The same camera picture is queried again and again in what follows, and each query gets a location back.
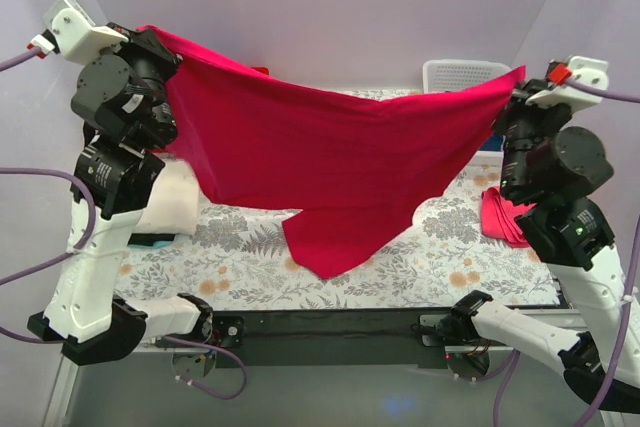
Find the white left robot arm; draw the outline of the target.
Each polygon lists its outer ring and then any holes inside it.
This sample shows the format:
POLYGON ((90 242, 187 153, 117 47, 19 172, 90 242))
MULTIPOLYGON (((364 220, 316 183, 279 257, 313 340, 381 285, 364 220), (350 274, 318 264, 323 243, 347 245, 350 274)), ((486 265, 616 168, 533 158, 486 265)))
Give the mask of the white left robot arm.
POLYGON ((79 366, 120 360, 144 340, 166 345, 176 337, 200 347, 213 333, 212 308, 193 295, 141 301, 115 292, 127 244, 165 166, 154 152, 178 134, 166 83, 182 59, 149 28, 107 26, 124 38, 84 61, 71 100, 85 123, 74 175, 94 204, 73 188, 69 240, 86 242, 63 262, 48 306, 27 321, 38 340, 60 342, 79 366))

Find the crimson red t shirt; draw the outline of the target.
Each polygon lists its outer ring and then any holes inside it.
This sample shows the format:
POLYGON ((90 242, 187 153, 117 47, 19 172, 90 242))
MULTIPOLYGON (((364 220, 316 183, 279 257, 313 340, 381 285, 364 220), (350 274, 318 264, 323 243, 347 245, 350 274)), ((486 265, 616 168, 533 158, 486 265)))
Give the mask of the crimson red t shirt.
POLYGON ((371 258, 490 137, 524 67, 457 92, 384 101, 281 81, 174 33, 171 154, 212 202, 290 209, 293 260, 329 279, 371 258))

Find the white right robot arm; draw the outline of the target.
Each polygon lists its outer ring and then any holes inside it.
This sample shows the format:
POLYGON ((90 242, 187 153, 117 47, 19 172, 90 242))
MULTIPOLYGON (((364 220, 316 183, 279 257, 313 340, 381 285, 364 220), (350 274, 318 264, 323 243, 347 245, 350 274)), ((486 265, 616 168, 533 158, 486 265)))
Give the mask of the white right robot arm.
POLYGON ((505 138, 500 191, 527 211, 516 222, 559 281, 585 330, 566 330, 473 291, 438 326, 455 343, 490 340, 558 373, 593 409, 639 410, 639 304, 594 191, 613 176, 600 139, 571 124, 595 95, 529 80, 513 92, 498 129, 505 138))

